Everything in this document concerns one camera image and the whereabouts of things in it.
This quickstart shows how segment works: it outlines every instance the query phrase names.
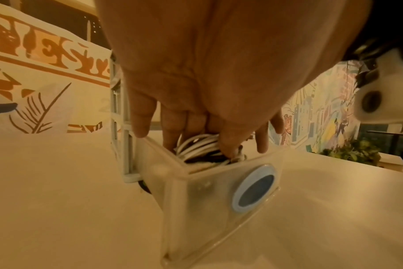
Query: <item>painted wall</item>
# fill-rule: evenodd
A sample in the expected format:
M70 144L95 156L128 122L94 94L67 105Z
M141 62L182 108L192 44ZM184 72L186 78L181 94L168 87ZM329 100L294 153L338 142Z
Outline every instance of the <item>painted wall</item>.
M354 137L359 122L353 116L355 76L360 64L339 63L300 89L282 108L285 133L270 126L277 145L319 152Z
M109 57L109 49L0 4L0 134L106 130Z

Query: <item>white table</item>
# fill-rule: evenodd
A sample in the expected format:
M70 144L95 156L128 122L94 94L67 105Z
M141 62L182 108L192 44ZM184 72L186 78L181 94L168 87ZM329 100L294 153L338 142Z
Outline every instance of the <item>white table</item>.
M282 189L198 269L403 269L403 173L289 152ZM109 138L0 138L0 269L159 269L162 212Z

